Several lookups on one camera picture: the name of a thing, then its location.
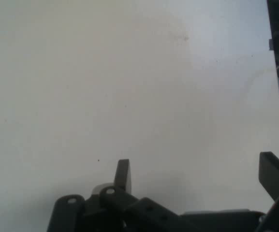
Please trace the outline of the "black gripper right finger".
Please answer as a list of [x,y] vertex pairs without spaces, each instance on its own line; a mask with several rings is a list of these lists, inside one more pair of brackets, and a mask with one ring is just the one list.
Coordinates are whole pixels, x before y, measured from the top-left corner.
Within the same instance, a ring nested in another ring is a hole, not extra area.
[[274,203],[260,219],[258,232],[279,232],[279,158],[272,152],[261,152],[259,182]]

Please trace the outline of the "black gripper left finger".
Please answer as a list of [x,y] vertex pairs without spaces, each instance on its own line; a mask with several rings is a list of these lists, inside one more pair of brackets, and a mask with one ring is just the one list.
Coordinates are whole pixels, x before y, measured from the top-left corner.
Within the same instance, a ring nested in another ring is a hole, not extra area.
[[180,232],[181,216],[131,194],[130,161],[120,159],[113,183],[88,199],[73,194],[56,200],[49,232]]

